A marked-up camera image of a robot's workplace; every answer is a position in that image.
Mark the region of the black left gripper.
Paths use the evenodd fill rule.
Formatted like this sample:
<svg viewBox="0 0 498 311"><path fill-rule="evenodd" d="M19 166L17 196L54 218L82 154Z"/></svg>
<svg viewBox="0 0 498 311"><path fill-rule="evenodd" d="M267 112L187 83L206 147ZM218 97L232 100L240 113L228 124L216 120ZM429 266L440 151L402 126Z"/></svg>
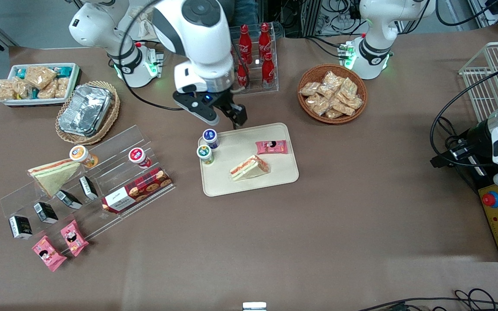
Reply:
<svg viewBox="0 0 498 311"><path fill-rule="evenodd" d="M464 147L454 147L431 158L434 168L466 166L466 158L478 157L481 163L492 163L492 135L488 121L482 121L476 126L462 132Z"/></svg>

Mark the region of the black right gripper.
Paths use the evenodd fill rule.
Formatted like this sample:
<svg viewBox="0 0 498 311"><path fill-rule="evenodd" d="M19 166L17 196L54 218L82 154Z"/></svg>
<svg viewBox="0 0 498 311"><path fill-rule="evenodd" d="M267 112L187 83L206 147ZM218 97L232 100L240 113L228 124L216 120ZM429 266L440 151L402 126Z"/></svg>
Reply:
<svg viewBox="0 0 498 311"><path fill-rule="evenodd" d="M245 106L237 106L233 100L233 93L230 90L221 92L203 92L202 103L208 108L218 108L226 118L237 129L247 122L247 112Z"/></svg>

